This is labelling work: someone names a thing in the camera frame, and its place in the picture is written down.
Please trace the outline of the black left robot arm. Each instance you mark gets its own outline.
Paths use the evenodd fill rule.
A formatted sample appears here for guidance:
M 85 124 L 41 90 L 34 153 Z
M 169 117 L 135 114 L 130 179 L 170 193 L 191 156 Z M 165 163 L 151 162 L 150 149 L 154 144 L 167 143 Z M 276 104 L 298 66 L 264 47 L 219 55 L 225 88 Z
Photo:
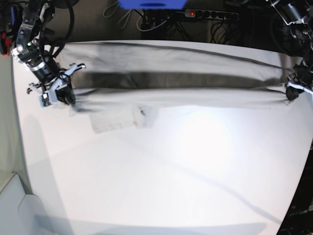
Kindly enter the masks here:
M 313 94 L 313 5 L 308 0 L 270 0 L 293 39 L 303 43 L 302 61 L 293 66 L 285 84 L 286 97 L 293 101 L 302 93 Z

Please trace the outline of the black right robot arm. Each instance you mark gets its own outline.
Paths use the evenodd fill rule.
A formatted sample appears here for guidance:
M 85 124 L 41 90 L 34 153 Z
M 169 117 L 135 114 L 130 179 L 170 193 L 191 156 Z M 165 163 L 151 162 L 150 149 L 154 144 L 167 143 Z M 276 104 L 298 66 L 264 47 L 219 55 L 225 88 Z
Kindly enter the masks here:
M 55 58 L 64 48 L 74 27 L 74 12 L 70 1 L 65 5 L 69 10 L 69 28 L 63 38 L 50 39 L 54 31 L 46 25 L 55 14 L 53 0 L 30 0 L 22 13 L 22 22 L 17 31 L 15 50 L 17 61 L 24 64 L 37 82 L 30 83 L 27 94 L 36 93 L 43 107 L 58 102 L 75 104 L 75 95 L 71 85 L 71 74 L 78 68 L 61 68 Z

